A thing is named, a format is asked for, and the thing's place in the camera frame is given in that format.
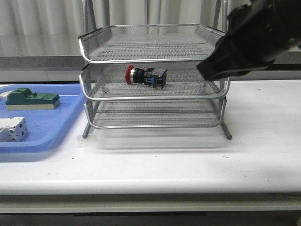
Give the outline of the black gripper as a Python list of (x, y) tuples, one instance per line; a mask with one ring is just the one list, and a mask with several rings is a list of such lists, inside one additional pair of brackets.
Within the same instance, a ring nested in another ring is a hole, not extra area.
[(228, 22), (228, 31), (213, 53), (196, 66), (204, 80), (267, 68), (301, 43), (299, 0), (254, 0), (232, 10)]

